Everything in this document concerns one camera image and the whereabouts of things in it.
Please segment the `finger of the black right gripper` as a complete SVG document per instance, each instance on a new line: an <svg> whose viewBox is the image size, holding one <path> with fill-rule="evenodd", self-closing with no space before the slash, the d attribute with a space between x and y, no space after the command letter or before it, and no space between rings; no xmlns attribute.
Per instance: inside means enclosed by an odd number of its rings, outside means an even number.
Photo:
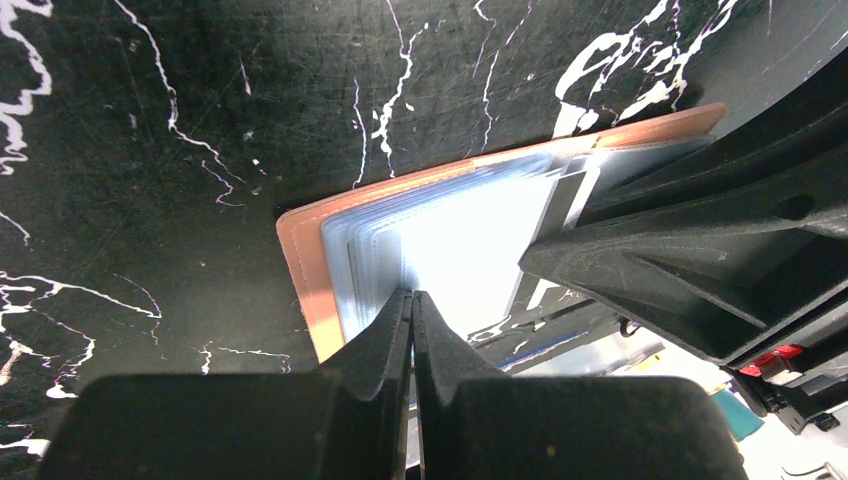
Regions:
<svg viewBox="0 0 848 480"><path fill-rule="evenodd" d="M726 192L847 142L847 68L825 66L710 145L587 203L577 225Z"/></svg>

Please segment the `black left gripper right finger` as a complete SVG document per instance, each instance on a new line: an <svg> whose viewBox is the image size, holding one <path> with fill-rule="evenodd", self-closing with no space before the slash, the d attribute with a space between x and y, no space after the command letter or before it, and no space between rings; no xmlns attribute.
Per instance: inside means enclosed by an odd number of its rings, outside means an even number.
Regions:
<svg viewBox="0 0 848 480"><path fill-rule="evenodd" d="M426 479L743 479L720 410L678 377L512 377L418 291L411 305Z"/></svg>

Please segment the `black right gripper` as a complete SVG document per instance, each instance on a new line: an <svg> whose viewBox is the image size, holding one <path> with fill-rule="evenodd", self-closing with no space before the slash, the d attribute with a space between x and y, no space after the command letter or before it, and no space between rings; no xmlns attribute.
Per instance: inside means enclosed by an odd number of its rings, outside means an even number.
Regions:
<svg viewBox="0 0 848 480"><path fill-rule="evenodd" d="M847 435L845 147L732 191L552 236L520 267L710 362L749 361L725 372L759 417L795 435Z"/></svg>

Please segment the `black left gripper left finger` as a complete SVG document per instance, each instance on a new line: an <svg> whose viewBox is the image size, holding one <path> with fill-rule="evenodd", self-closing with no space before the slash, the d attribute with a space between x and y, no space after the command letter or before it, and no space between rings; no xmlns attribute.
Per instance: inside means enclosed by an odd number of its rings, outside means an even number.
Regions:
<svg viewBox="0 0 848 480"><path fill-rule="evenodd" d="M306 373L118 375L64 415L41 479L401 479L413 294Z"/></svg>

